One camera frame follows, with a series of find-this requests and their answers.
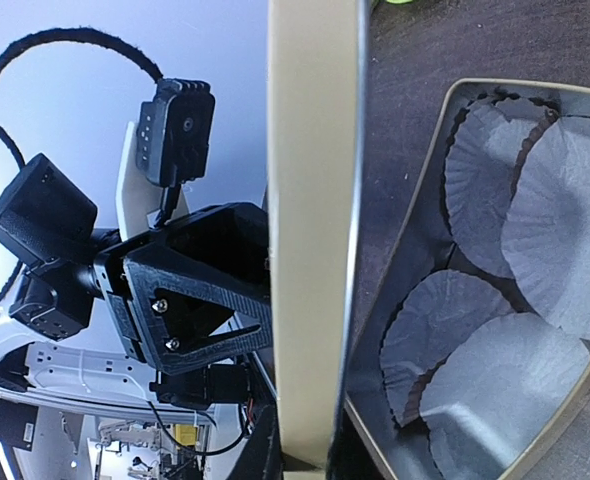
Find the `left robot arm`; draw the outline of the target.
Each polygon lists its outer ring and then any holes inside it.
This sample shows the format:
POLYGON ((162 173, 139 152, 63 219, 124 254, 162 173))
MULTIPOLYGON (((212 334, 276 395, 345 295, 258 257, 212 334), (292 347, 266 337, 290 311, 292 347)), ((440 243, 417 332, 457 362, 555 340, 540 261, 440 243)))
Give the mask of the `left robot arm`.
POLYGON ((206 207, 130 239, 98 229, 96 205, 44 155, 0 196, 0 243, 22 279, 10 315, 61 341, 106 303, 126 355, 162 376, 177 406, 241 398, 214 363, 272 343, 268 217, 252 203, 206 207))

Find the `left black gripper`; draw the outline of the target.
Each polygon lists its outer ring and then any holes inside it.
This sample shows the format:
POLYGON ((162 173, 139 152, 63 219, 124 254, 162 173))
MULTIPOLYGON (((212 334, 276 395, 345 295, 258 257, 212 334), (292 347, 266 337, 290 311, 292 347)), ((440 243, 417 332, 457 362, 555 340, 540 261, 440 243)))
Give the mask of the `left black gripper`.
POLYGON ((264 210, 210 206, 154 233, 114 243, 94 260, 127 354, 178 375, 272 345, 264 210))

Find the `bear print tin lid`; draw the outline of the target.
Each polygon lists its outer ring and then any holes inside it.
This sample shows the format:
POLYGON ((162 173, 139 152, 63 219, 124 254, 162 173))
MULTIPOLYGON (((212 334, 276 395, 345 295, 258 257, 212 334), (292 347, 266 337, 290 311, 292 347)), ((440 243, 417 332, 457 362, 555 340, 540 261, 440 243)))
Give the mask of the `bear print tin lid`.
POLYGON ((350 350, 369 5, 273 1, 267 161, 274 371, 283 475, 325 479, 350 350))

